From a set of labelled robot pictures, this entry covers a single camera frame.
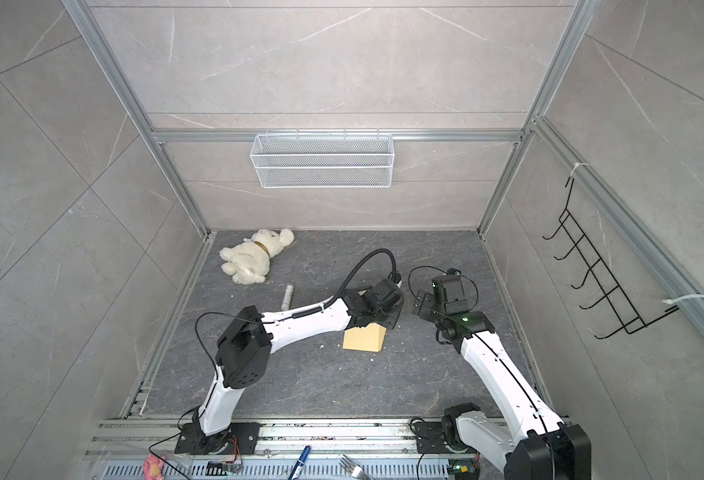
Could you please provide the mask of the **yellow envelope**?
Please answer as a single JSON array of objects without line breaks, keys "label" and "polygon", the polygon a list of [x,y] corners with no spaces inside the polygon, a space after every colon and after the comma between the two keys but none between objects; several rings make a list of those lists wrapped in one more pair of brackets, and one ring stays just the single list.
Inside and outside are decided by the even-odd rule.
[{"label": "yellow envelope", "polygon": [[380,352],[383,349],[387,328],[371,323],[366,327],[355,327],[344,332],[342,348],[345,350]]}]

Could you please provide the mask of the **white glue stick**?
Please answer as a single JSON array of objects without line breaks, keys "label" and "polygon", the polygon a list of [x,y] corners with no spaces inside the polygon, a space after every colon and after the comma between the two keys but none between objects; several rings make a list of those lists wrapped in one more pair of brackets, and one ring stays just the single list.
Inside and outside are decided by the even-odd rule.
[{"label": "white glue stick", "polygon": [[281,303],[281,310],[282,311],[288,311],[291,308],[293,294],[294,294],[294,285],[287,284],[286,289],[285,289],[285,293],[283,296],[283,300]]}]

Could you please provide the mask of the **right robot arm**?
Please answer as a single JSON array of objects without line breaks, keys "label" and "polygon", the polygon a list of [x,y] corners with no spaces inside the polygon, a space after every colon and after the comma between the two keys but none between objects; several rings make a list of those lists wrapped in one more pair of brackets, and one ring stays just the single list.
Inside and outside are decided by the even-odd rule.
[{"label": "right robot arm", "polygon": [[474,369],[506,421],[504,427],[493,423],[473,403],[450,407],[442,418],[445,444],[475,450],[506,479],[591,479],[589,436],[526,380],[487,316],[471,308],[461,272],[443,271],[431,288],[414,295],[413,313],[432,322],[437,340],[451,344]]}]

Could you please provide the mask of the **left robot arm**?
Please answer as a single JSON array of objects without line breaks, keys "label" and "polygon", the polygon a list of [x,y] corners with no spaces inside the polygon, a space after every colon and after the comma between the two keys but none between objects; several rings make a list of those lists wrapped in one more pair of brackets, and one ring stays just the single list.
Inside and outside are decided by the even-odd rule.
[{"label": "left robot arm", "polygon": [[[389,258],[389,275],[373,287],[351,289],[356,273],[377,255]],[[279,312],[262,313],[248,306],[233,315],[217,340],[216,354],[208,356],[214,377],[206,399],[191,421],[180,427],[175,452],[206,455],[224,451],[234,411],[245,389],[265,375],[273,353],[316,335],[370,324],[385,326],[402,308],[401,282],[393,252],[379,248],[363,257],[327,300]]]}]

